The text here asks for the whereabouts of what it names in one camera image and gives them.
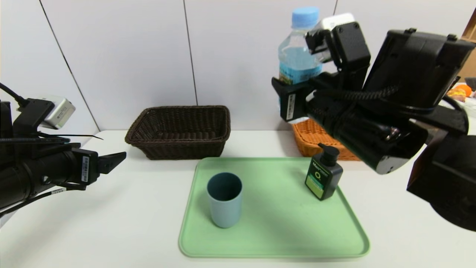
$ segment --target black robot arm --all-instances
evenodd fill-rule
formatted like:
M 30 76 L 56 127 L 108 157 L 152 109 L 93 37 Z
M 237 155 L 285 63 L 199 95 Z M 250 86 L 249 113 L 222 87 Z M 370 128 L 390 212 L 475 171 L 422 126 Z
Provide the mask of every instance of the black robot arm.
M 66 99 L 24 100 L 1 83 L 0 88 L 15 97 L 21 111 L 12 123 L 10 103 L 0 102 L 0 217 L 63 190 L 85 190 L 126 158 L 125 152 L 98 156 L 68 138 L 38 132 L 40 125 L 60 128 L 67 121 L 74 106 Z M 64 189 L 39 195 L 53 186 Z
M 454 35 L 389 31 L 365 80 L 370 53 L 357 22 L 305 38 L 309 51 L 338 72 L 294 85 L 273 78 L 283 120 L 312 118 L 379 174 L 398 169 L 431 140 L 407 190 L 476 231 L 476 136 L 467 135 L 464 109 L 446 96 L 475 45 Z M 438 105 L 442 99 L 454 109 Z M 428 137 L 418 122 L 440 131 Z

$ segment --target green tray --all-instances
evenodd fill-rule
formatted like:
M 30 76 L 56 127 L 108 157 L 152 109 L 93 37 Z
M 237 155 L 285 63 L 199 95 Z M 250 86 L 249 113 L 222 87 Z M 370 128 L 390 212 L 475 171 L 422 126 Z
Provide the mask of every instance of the green tray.
M 195 171 L 179 237 L 194 258 L 357 258 L 370 242 L 342 191 L 319 201 L 304 184 L 310 158 L 205 158 Z M 206 185 L 220 172 L 243 182 L 240 221 L 216 227 Z

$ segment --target wicker basket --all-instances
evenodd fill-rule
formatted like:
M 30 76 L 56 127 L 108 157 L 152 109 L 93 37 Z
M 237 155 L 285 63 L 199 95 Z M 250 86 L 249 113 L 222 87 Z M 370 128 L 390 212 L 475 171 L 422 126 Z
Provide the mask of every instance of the wicker basket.
M 339 149 L 339 160 L 357 160 L 360 159 L 345 148 L 338 140 L 329 136 L 326 131 L 313 120 L 306 120 L 304 122 L 294 124 L 294 138 L 297 147 L 303 156 L 311 157 L 322 152 L 322 148 L 318 146 L 319 143 L 334 146 Z
M 227 107 L 169 106 L 145 109 L 125 140 L 150 160 L 179 160 L 220 156 L 229 136 Z

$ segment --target plastic cup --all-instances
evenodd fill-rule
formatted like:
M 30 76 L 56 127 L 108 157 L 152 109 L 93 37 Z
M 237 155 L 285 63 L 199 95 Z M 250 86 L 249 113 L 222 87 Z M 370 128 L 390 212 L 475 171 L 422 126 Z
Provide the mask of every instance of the plastic cup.
M 213 222 L 221 228 L 235 225 L 241 216 L 241 180 L 233 173 L 218 173 L 207 184 Z

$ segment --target table surface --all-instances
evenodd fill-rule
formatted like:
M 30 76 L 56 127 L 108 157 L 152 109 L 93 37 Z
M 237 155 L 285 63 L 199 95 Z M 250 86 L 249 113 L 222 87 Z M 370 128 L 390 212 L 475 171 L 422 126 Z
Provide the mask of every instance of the table surface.
M 345 262 L 299 259 L 195 259 L 178 247 L 197 160 L 150 161 L 104 131 L 84 148 L 127 159 L 85 192 L 53 195 L 20 209 L 1 229 L 1 268 L 55 267 L 474 267 L 476 233 L 456 227 L 407 192 L 410 161 L 377 175 L 362 162 L 339 163 L 340 187 L 371 241 Z M 300 156 L 288 131 L 232 131 L 223 157 Z

